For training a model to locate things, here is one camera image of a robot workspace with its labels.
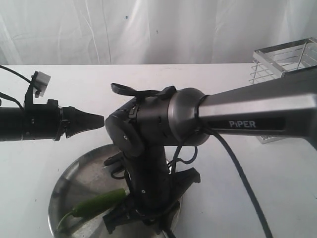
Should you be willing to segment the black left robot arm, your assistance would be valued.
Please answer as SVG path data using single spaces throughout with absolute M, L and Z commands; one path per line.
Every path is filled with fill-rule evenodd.
M 25 110 L 0 109 L 0 140 L 23 141 L 52 139 L 104 127 L 103 116 L 80 111 L 75 107 L 60 107 L 57 100 L 33 104 Z

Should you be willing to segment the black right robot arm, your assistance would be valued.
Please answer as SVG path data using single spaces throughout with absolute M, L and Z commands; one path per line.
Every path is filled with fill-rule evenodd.
M 256 210 L 266 237 L 272 232 L 259 202 L 224 134 L 299 137 L 317 144 L 317 69 L 312 66 L 285 77 L 215 95 L 195 88 L 137 91 L 112 84 L 130 100 L 105 120 L 120 150 L 129 195 L 103 221 L 109 233 L 142 221 L 173 237 L 171 222 L 179 199 L 201 181 L 194 169 L 176 171 L 182 147 L 197 148 L 216 137 L 231 157 Z

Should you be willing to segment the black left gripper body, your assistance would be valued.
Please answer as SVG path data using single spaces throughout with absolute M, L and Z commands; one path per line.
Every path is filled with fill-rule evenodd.
M 60 141 L 63 135 L 67 138 L 70 126 L 70 107 L 61 107 L 58 105 L 58 100 L 54 99 L 48 99 L 47 105 L 53 114 L 53 141 Z

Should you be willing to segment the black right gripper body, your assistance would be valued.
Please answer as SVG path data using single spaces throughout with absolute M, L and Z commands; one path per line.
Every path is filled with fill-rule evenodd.
M 126 223 L 142 222 L 155 225 L 159 231 L 171 230 L 179 202 L 174 198 L 165 148 L 150 146 L 141 153 L 123 155 L 130 189 L 127 203 L 131 205 Z

